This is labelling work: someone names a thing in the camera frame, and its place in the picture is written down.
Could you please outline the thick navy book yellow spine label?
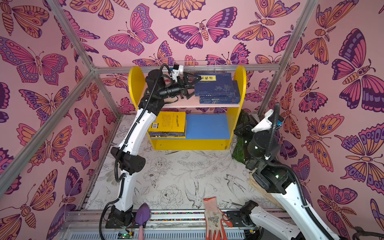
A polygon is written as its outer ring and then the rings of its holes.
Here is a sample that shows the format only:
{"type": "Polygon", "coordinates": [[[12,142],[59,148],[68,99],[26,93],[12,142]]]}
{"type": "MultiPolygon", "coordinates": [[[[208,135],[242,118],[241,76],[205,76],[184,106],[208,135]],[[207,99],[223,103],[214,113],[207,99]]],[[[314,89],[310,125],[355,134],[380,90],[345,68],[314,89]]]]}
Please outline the thick navy book yellow spine label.
{"type": "Polygon", "coordinates": [[[200,104],[238,104],[241,100],[237,81],[233,81],[235,95],[233,97],[215,96],[200,97],[200,104]]]}

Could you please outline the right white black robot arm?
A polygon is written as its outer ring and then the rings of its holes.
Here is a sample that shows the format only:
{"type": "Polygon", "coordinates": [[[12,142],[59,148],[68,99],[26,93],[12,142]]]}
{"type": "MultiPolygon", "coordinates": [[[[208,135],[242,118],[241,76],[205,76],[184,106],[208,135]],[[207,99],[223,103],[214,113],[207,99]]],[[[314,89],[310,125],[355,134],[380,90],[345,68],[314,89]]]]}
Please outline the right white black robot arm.
{"type": "Polygon", "coordinates": [[[240,218],[244,225],[264,228],[282,240],[340,240],[305,198],[298,174],[276,160],[281,146],[275,135],[281,121],[280,104],[275,104],[260,122],[249,116],[248,122],[235,128],[234,133],[243,140],[251,178],[282,205],[295,224],[271,215],[251,200],[240,209],[240,218]]]}

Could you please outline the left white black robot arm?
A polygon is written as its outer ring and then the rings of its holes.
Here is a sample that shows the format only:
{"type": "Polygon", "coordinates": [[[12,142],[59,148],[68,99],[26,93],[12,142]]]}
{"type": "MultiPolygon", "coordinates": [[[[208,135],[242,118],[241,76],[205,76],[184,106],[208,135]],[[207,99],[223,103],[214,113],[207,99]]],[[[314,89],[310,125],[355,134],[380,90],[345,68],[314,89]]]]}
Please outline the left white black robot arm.
{"type": "Polygon", "coordinates": [[[106,204],[99,226],[107,229],[126,228],[134,223],[133,196],[138,173],[146,164],[139,156],[140,145],[152,123],[158,117],[168,98],[189,99],[196,83],[202,78],[187,73],[181,65],[162,64],[147,76],[140,67],[129,72],[129,88],[137,115],[122,142],[111,148],[115,158],[115,180],[120,184],[116,200],[106,204]]]}

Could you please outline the green artificial grass mat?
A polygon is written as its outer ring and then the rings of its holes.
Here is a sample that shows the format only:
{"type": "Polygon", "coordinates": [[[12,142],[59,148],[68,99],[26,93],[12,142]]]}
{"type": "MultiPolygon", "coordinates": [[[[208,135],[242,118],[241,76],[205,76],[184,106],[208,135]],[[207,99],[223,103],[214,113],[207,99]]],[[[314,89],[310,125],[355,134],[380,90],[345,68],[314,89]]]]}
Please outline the green artificial grass mat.
{"type": "Polygon", "coordinates": [[[250,137],[252,136],[252,128],[256,126],[254,116],[250,115],[247,111],[241,110],[234,135],[237,137],[235,148],[232,151],[232,158],[242,164],[245,164],[247,157],[245,157],[244,149],[248,147],[250,137]]]}

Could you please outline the beige cloth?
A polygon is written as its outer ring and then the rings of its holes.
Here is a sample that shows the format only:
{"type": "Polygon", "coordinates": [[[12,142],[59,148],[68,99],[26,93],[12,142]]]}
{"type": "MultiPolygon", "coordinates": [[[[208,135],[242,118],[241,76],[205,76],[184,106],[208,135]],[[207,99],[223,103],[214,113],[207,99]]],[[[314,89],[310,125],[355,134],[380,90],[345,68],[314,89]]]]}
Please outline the beige cloth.
{"type": "Polygon", "coordinates": [[[272,194],[264,190],[253,178],[249,177],[247,182],[252,187],[252,189],[258,192],[259,195],[263,196],[264,199],[274,204],[277,208],[284,209],[284,207],[272,196],[272,194]]]}

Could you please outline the yellow pink blue bookshelf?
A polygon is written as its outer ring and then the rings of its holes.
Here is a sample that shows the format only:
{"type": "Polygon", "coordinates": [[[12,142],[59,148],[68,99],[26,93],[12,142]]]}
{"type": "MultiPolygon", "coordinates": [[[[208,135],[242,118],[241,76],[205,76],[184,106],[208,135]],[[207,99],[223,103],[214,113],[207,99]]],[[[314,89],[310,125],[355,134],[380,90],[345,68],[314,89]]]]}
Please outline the yellow pink blue bookshelf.
{"type": "MultiPolygon", "coordinates": [[[[184,139],[153,139],[149,138],[154,150],[176,150],[176,151],[224,151],[230,148],[234,130],[239,119],[244,98],[246,94],[246,69],[238,66],[234,80],[237,81],[241,100],[237,105],[229,105],[225,114],[213,115],[186,115],[186,138],[184,139]]],[[[148,129],[155,120],[153,113],[138,109],[132,133],[120,144],[125,152],[137,155],[139,147],[148,135],[148,129]]]]}

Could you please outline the red white work glove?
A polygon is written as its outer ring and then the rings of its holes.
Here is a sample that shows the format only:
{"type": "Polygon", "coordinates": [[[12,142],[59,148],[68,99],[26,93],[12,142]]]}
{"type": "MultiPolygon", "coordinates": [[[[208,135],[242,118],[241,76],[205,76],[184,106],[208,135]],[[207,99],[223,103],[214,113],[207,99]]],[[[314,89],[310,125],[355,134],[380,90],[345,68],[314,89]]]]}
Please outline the red white work glove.
{"type": "Polygon", "coordinates": [[[204,199],[206,240],[227,240],[223,223],[233,227],[228,216],[218,208],[216,197],[204,199]]]}

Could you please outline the purple garden trowel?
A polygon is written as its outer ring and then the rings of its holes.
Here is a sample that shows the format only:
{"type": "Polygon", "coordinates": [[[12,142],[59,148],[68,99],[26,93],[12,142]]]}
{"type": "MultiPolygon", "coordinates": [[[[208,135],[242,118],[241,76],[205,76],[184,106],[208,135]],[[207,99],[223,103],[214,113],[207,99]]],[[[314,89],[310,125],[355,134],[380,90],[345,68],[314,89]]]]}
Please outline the purple garden trowel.
{"type": "Polygon", "coordinates": [[[151,210],[150,207],[148,206],[147,203],[143,203],[137,213],[136,213],[136,218],[135,221],[139,225],[139,234],[138,234],[138,240],[143,240],[144,239],[144,223],[146,223],[151,215],[151,210]]]}

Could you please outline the green circuit board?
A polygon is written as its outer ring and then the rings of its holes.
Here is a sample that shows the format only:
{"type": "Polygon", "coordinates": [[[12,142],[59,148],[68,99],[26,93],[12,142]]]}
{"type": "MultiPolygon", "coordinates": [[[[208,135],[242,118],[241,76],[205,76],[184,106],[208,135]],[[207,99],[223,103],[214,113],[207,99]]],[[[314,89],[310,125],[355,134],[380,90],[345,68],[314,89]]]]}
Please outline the green circuit board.
{"type": "Polygon", "coordinates": [[[134,238],[134,233],[133,232],[119,232],[118,233],[118,240],[131,240],[134,238]]]}

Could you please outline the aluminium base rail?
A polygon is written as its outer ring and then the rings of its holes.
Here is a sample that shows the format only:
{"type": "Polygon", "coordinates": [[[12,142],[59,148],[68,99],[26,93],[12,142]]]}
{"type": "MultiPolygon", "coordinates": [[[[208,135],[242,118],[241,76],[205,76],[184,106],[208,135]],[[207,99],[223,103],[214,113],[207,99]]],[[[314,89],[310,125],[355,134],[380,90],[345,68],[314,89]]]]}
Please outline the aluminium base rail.
{"type": "MultiPolygon", "coordinates": [[[[101,211],[79,211],[68,214],[59,233],[59,240],[118,240],[119,232],[133,232],[138,239],[139,225],[111,227],[100,223],[101,211]]],[[[303,240],[304,235],[284,211],[263,212],[256,225],[245,213],[236,209],[224,210],[233,227],[224,226],[229,240],[303,240]]],[[[206,222],[203,210],[155,211],[144,223],[146,240],[204,240],[206,222]]]]}

